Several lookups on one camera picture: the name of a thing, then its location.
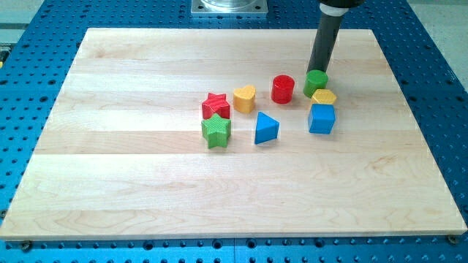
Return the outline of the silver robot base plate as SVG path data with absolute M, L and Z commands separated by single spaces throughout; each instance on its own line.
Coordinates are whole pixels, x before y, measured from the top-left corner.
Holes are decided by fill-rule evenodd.
M 192 0 L 193 15 L 266 15 L 267 0 Z

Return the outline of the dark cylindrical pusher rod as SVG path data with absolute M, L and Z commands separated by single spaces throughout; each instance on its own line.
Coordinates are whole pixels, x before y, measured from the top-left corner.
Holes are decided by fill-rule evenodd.
M 342 20 L 342 16 L 322 13 L 306 72 L 327 71 Z

